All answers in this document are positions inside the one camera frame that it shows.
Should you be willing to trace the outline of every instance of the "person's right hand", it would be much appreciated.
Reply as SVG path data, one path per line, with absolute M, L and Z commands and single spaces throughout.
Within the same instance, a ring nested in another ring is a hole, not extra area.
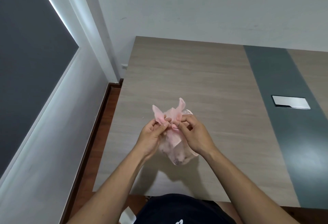
M 181 121 L 173 122 L 186 137 L 189 147 L 198 154 L 205 156 L 217 149 L 206 127 L 193 114 L 184 114 Z

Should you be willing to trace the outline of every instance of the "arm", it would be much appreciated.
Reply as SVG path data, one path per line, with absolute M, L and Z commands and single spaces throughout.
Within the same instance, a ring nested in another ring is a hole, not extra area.
M 190 148 L 208 162 L 245 224 L 298 223 L 216 148 L 206 127 L 194 115 L 183 115 L 181 121 L 189 126 L 174 123 Z
M 168 126 L 168 122 L 159 126 L 155 120 L 145 125 L 132 151 L 68 224 L 117 224 L 139 170 L 155 154 L 158 136 Z

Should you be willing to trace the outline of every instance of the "translucent plastic bag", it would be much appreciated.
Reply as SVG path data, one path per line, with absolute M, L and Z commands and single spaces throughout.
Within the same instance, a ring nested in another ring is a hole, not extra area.
M 179 98 L 179 100 L 179 106 L 177 108 L 171 108 L 164 113 L 162 113 L 158 107 L 153 105 L 156 121 L 160 124 L 164 123 L 165 114 L 166 118 L 172 118 L 172 121 L 181 121 L 183 114 L 192 114 L 189 110 L 184 110 L 186 103 L 183 99 Z M 172 124 L 172 127 L 163 132 L 159 138 L 160 144 L 158 149 L 166 154 L 175 165 L 186 164 L 192 158 L 198 156 L 198 154 L 189 147 L 186 138 L 175 124 Z

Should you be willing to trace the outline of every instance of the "hand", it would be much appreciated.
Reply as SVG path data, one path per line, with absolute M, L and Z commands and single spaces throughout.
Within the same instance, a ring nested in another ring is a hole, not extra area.
M 186 137 L 189 147 L 203 157 L 212 150 L 217 150 L 206 127 L 193 114 L 184 114 L 181 121 L 173 121 Z
M 150 159 L 156 152 L 159 146 L 159 135 L 166 130 L 167 127 L 170 127 L 169 122 L 172 121 L 171 118 L 166 118 L 165 123 L 160 125 L 152 119 L 148 124 L 146 124 L 140 132 L 137 143 L 135 144 L 133 150 L 139 152 L 144 161 Z

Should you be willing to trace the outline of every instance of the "forearm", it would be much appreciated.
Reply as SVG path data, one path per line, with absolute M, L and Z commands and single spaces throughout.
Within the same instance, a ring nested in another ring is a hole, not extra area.
M 211 151 L 204 158 L 245 224 L 298 223 L 219 150 Z
M 69 224 L 117 224 L 143 156 L 132 150 Z

